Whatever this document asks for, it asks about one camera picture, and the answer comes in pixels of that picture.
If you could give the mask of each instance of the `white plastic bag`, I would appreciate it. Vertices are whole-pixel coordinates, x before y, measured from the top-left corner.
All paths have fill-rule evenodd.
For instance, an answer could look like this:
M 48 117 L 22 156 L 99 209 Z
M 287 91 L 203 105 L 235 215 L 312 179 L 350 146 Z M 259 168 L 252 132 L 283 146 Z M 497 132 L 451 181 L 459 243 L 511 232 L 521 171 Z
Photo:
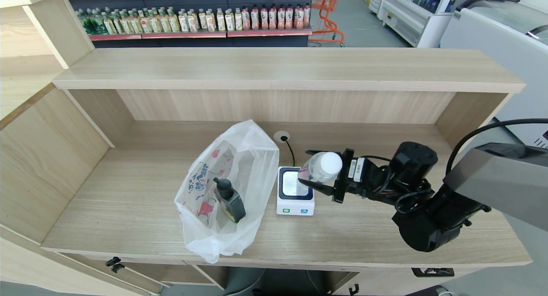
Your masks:
M 192 163 L 175 197 L 185 246 L 216 263 L 241 254 L 255 239 L 278 173 L 280 150 L 252 120 L 231 126 Z M 214 177 L 229 179 L 240 194 L 245 217 L 229 220 L 215 198 Z

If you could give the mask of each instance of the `white bottle cap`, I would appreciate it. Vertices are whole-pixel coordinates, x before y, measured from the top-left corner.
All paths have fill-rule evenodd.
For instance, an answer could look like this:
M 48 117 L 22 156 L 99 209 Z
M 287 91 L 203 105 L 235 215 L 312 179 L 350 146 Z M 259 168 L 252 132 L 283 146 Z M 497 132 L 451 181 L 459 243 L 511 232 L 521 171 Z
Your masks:
M 343 160 L 341 160 L 341 157 L 338 154 L 334 152 L 328 152 L 323 154 L 323 156 L 320 158 L 319 167 L 325 173 L 334 175 L 341 171 L 343 167 Z

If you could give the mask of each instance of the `chest freezer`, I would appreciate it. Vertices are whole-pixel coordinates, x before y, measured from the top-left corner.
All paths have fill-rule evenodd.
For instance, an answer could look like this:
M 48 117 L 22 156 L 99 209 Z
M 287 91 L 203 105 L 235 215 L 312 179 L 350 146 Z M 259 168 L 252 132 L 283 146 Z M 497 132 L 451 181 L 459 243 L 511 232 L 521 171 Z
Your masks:
M 497 112 L 498 120 L 548 118 L 548 14 L 519 0 L 468 0 L 455 11 L 441 48 L 482 51 L 527 85 Z M 548 148 L 548 126 L 509 126 L 524 144 Z

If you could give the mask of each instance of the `black bottle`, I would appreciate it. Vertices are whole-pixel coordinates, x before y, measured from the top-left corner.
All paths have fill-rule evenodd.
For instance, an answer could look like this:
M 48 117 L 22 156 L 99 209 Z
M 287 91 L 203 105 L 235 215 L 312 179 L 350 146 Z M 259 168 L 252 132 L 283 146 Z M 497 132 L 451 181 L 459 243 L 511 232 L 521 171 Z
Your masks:
M 213 179 L 217 183 L 215 196 L 221 203 L 221 208 L 226 215 L 235 223 L 245 217 L 245 209 L 238 192 L 232 188 L 232 183 L 228 179 Z

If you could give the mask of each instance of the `drawer handle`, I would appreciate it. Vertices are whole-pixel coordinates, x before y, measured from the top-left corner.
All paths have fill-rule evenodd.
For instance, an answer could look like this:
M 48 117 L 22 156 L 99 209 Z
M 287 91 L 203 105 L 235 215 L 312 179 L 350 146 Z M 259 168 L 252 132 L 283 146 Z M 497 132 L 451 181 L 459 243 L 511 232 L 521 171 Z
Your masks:
M 120 259 L 119 257 L 113 257 L 112 259 L 109 259 L 106 263 L 104 263 L 104 266 L 107 266 L 107 267 L 114 266 L 117 263 L 120 263 L 121 261 L 122 259 Z
M 114 273 L 118 273 L 118 270 L 121 270 L 122 268 L 125 268 L 125 266 L 122 265 L 121 263 L 117 263 L 110 270 L 112 270 L 112 272 Z
M 360 285 L 359 284 L 354 284 L 354 288 L 355 288 L 355 290 L 352 290 L 351 287 L 348 288 L 348 291 L 350 292 L 350 296 L 354 296 L 354 295 L 356 295 L 360 292 Z
M 427 268 L 425 271 L 420 268 L 411 268 L 415 277 L 454 277 L 455 271 L 452 268 Z

